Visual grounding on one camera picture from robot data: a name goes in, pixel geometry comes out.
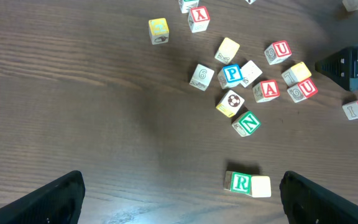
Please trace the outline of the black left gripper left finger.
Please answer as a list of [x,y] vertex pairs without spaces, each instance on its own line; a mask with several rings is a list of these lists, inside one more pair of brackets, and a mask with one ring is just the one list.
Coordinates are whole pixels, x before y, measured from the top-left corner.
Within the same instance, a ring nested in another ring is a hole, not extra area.
[[77,224],[84,197],[82,173],[73,170],[0,208],[0,224]]

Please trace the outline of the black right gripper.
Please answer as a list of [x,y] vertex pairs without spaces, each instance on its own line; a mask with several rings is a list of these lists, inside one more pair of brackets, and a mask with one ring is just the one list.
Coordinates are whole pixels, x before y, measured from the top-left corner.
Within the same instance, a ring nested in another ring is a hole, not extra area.
[[358,48],[347,47],[317,61],[315,70],[346,91],[358,90]]

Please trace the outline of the green R block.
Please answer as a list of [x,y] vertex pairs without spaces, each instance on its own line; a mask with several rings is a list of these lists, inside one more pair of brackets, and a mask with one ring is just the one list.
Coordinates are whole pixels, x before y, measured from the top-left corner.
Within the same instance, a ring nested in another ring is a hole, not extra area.
[[224,190],[250,195],[251,178],[249,174],[227,171],[223,183]]

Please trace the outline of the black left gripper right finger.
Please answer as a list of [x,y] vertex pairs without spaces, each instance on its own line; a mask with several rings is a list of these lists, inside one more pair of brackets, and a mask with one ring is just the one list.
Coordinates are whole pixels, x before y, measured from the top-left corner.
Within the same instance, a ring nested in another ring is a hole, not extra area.
[[291,224],[358,224],[358,205],[296,172],[285,172],[280,197]]

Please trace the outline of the yellow O block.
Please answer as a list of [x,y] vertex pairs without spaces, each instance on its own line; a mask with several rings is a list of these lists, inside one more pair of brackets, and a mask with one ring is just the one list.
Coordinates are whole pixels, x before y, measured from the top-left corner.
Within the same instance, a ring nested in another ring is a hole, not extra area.
[[251,177],[251,191],[253,198],[271,197],[272,189],[269,176],[254,175]]

